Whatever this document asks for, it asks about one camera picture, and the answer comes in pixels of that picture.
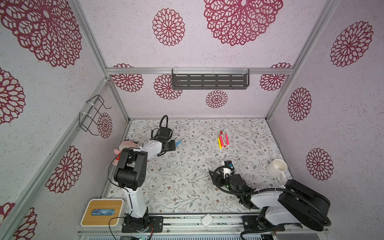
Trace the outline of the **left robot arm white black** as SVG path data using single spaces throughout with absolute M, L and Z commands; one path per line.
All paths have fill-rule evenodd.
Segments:
M 149 228 L 153 229 L 142 185 L 147 174 L 148 160 L 176 150 L 172 135 L 170 128 L 159 127 L 156 133 L 152 130 L 150 140 L 141 147 L 134 142 L 125 141 L 114 150 L 117 155 L 117 162 L 112 163 L 116 166 L 114 181 L 119 188 L 126 191 L 129 204 L 123 230 L 144 232 Z

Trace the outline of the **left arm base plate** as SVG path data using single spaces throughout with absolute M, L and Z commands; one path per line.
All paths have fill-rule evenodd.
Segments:
M 161 233 L 164 217 L 145 215 L 137 219 L 126 216 L 122 226 L 122 233 Z

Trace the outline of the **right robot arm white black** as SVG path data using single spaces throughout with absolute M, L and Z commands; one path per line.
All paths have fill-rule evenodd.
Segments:
M 288 180 L 283 188 L 256 190 L 230 166 L 218 167 L 209 175 L 220 191 L 236 196 L 248 210 L 261 211 L 258 224 L 262 230 L 301 224 L 321 232 L 332 225 L 328 217 L 331 202 L 296 180 Z

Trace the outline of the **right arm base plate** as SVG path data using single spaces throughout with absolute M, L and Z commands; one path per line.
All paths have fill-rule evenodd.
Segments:
M 277 225 L 271 224 L 266 219 L 266 212 L 268 207 L 262 208 L 261 212 L 256 215 L 244 215 L 242 216 L 243 225 L 245 231 L 254 231 L 254 232 L 270 232 L 270 231 L 284 231 L 285 227 L 282 225 L 277 228 Z

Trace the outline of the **white whiteboard marker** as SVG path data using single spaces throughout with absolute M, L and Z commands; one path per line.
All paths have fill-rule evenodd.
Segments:
M 224 135 L 223 135 L 223 132 L 222 131 L 220 131 L 220 135 L 222 136 L 222 138 L 223 138 L 223 142 L 224 142 L 224 147 L 226 147 L 226 143 L 225 143 L 225 138 L 224 138 Z

